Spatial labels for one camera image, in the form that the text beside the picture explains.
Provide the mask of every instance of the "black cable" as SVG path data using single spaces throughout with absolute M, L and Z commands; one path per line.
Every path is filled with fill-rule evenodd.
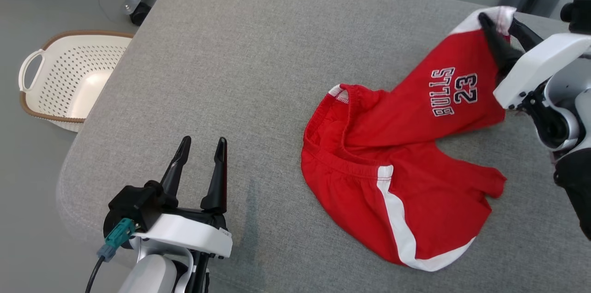
M 90 278 L 88 279 L 88 284 L 86 285 L 85 293 L 90 293 L 90 289 L 92 288 L 92 283 L 95 281 L 96 273 L 99 272 L 99 268 L 101 264 L 105 261 L 105 257 L 99 257 L 99 261 L 96 262 L 95 268 L 90 274 Z

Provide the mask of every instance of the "clothing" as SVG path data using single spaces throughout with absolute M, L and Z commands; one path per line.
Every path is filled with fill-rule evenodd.
M 514 9 L 484 10 L 508 31 Z M 304 132 L 302 173 L 333 220 L 387 261 L 435 271 L 460 257 L 505 177 L 435 140 L 498 123 L 496 65 L 476 11 L 393 91 L 331 89 Z

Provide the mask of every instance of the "gray fabric surface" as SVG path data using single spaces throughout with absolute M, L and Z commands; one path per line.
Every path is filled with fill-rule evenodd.
M 108 201 L 159 179 L 193 137 L 179 201 L 198 207 L 228 139 L 232 256 L 211 292 L 584 292 L 591 245 L 526 116 L 442 140 L 498 168 L 504 195 L 468 251 L 435 273 L 383 261 L 332 222 L 300 172 L 302 133 L 338 83 L 392 89 L 479 6 L 453 0 L 158 0 L 66 159 L 57 198 L 98 248 Z M 542 36 L 559 22 L 519 15 Z M 117 259 L 128 266 L 130 252 Z

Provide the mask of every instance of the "basket handle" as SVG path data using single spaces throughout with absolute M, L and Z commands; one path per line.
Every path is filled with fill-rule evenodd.
M 31 53 L 26 59 L 25 61 L 23 61 L 23 64 L 21 65 L 21 70 L 18 72 L 18 87 L 21 89 L 21 91 L 29 91 L 33 85 L 35 85 L 35 81 L 37 76 L 39 76 L 39 72 L 41 71 L 41 68 L 43 66 L 43 62 L 45 61 L 45 57 L 43 56 L 43 53 L 45 51 L 43 51 L 42 49 L 39 49 L 33 53 Z M 29 68 L 29 64 L 31 64 L 31 62 L 33 61 L 34 58 L 36 58 L 36 56 L 42 56 L 42 61 L 39 64 L 39 69 L 36 71 L 35 77 L 33 78 L 33 81 L 31 82 L 30 87 L 25 87 L 25 73 L 27 72 L 27 68 Z

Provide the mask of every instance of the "laundry basket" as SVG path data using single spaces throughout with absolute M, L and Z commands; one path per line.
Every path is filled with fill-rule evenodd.
M 18 75 L 21 106 L 34 117 L 78 132 L 133 34 L 70 31 L 50 39 L 29 55 Z M 32 60 L 42 61 L 29 87 L 25 74 Z

